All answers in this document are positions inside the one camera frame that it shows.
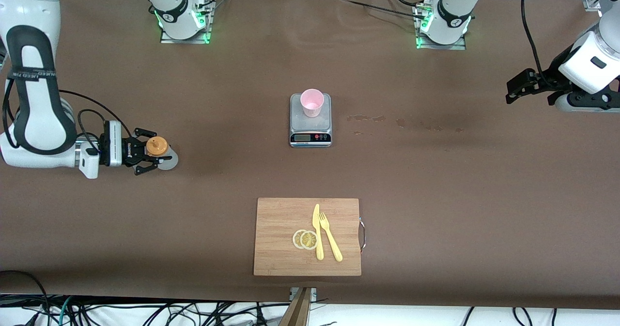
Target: table surface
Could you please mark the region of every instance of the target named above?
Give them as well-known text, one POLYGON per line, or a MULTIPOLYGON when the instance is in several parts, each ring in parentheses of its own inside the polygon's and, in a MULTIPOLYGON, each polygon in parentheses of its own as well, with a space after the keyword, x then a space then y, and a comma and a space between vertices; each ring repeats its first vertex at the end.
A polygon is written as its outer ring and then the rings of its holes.
MULTIPOLYGON (((331 302, 618 306, 618 116, 558 112, 544 94, 505 104, 534 64, 518 0, 480 0, 462 52, 417 50, 410 19, 343 0, 226 0, 203 46, 160 44, 147 0, 61 6, 60 88, 159 132, 180 162, 97 180, 0 165, 2 269, 65 295, 316 286, 331 302), (289 98, 307 88, 332 97, 328 149, 288 145, 289 98), (254 277, 259 197, 359 198, 363 275, 254 277)), ((544 65, 596 20, 580 0, 527 10, 544 65)))

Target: yellow knife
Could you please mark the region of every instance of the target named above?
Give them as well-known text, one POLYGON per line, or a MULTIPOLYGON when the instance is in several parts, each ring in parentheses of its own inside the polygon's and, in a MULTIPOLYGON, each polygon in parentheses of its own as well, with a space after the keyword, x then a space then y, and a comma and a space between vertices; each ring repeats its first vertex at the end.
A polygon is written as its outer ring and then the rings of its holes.
POLYGON ((316 231, 316 259, 323 260, 323 243, 321 243, 321 223, 319 220, 319 204, 314 207, 314 214, 312 214, 312 226, 316 231))

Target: wooden cutting board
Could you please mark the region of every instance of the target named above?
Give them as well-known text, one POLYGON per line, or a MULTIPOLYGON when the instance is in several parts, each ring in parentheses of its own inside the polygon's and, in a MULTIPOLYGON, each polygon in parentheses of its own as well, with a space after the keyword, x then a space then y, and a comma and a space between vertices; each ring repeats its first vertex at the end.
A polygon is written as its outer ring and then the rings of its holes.
POLYGON ((361 275, 358 231, 357 199, 259 198, 254 275, 358 277, 361 275), (330 231, 341 249, 342 262, 335 260, 323 229, 320 230, 323 260, 317 260, 314 249, 299 249, 293 245, 293 234, 299 229, 315 232, 312 213, 316 204, 329 220, 330 231))

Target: bottle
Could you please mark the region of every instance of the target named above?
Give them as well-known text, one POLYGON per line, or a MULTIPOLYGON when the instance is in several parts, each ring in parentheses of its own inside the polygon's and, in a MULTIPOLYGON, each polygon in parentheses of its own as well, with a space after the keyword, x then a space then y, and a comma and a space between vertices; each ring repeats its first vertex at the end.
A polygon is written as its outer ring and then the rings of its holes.
POLYGON ((172 150, 168 142, 160 136, 155 136, 146 141, 146 154, 150 156, 172 156, 170 160, 161 160, 158 169, 170 170, 177 166, 179 163, 179 156, 172 150))

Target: lemon slice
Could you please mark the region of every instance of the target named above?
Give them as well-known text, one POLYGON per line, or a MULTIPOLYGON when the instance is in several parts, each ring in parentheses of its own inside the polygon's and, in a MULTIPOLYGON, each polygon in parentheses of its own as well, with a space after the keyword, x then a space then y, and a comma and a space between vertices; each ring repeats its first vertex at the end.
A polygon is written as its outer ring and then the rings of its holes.
POLYGON ((301 246, 301 235, 305 233, 305 231, 306 229, 299 229, 293 234, 293 245, 295 245, 296 248, 304 249, 304 247, 301 246))
POLYGON ((316 233, 313 231, 306 231, 301 234, 301 246, 305 249, 314 249, 316 241, 316 233))

